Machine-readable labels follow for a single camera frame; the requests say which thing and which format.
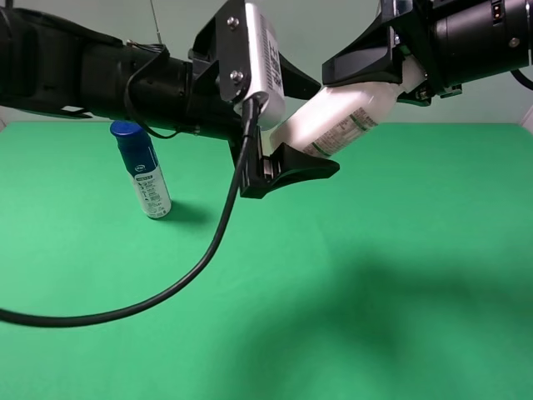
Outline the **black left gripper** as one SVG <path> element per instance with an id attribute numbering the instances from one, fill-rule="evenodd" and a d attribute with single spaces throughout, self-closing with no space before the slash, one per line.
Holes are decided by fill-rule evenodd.
<path id="1" fill-rule="evenodd" d="M 241 114 L 234 110 L 237 86 L 231 72 L 237 61 L 239 7 L 244 1 L 226 1 L 211 20 L 196 35 L 189 58 L 192 61 L 192 96 L 194 110 L 202 114 L 213 112 L 213 119 L 223 128 L 240 125 L 254 113 L 256 126 L 252 130 L 251 151 L 246 155 L 241 173 L 240 189 L 245 198 L 264 198 L 277 189 L 306 181 L 328 179 L 340 171 L 340 165 L 330 159 L 314 157 L 283 143 L 270 156 L 262 150 L 258 124 L 259 105 L 256 99 L 244 102 Z M 293 65 L 279 52 L 281 98 L 310 100 L 321 84 Z"/>

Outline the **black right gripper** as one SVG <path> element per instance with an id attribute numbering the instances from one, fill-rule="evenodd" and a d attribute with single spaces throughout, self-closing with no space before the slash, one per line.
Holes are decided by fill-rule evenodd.
<path id="1" fill-rule="evenodd" d="M 436 7 L 440 4 L 380 1 L 375 20 L 361 36 L 322 64 L 322 84 L 343 87 L 368 82 L 401 83 L 402 56 L 412 56 L 424 70 L 425 78 L 412 92 L 400 95 L 401 103 L 430 104 L 435 96 L 451 98 L 461 94 L 461 84 L 446 81 L 444 62 L 436 45 Z"/>

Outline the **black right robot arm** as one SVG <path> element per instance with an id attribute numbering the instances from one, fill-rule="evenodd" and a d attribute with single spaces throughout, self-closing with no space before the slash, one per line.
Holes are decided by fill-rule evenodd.
<path id="1" fill-rule="evenodd" d="M 530 1 L 381 1 L 371 25 L 322 65 L 327 87 L 399 83 L 401 64 L 414 57 L 425 77 L 400 102 L 427 107 L 434 96 L 453 97 L 465 83 L 532 64 Z"/>

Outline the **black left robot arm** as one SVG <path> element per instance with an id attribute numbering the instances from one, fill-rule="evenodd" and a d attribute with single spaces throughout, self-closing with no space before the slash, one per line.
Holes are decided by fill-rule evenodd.
<path id="1" fill-rule="evenodd" d="M 279 52 L 259 7 L 227 1 L 197 34 L 185 60 L 166 47 L 124 42 L 52 14 L 1 10 L 1 104 L 56 118 L 99 116 L 229 144 L 245 198 L 325 179 L 336 162 L 261 134 L 284 117 L 287 98 L 308 100 L 315 79 Z"/>

